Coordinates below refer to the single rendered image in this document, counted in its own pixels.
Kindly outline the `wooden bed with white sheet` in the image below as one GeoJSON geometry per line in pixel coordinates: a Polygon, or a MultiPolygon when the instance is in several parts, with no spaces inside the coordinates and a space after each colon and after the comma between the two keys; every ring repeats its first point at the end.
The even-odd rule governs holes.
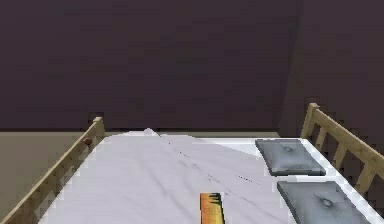
{"type": "Polygon", "coordinates": [[[384,224],[306,139],[105,136],[100,118],[0,224],[201,224],[201,193],[221,194],[225,224],[297,224],[278,181],[336,182],[370,224],[384,224]],[[300,140],[326,175],[272,176],[257,139],[300,140]]]}

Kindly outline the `orange book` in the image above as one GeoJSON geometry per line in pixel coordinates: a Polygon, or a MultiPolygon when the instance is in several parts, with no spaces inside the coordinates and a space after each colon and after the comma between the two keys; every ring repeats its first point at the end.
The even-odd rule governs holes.
{"type": "Polygon", "coordinates": [[[220,193],[200,194],[201,224],[225,224],[220,193]]]}

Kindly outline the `grey pillow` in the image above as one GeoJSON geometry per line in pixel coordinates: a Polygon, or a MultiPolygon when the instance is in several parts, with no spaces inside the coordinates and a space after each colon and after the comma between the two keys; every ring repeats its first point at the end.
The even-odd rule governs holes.
{"type": "Polygon", "coordinates": [[[370,224],[333,181],[278,181],[277,189],[297,224],[370,224]]]}
{"type": "Polygon", "coordinates": [[[257,139],[255,145],[272,176],[326,175],[326,170],[298,139],[257,139]]]}

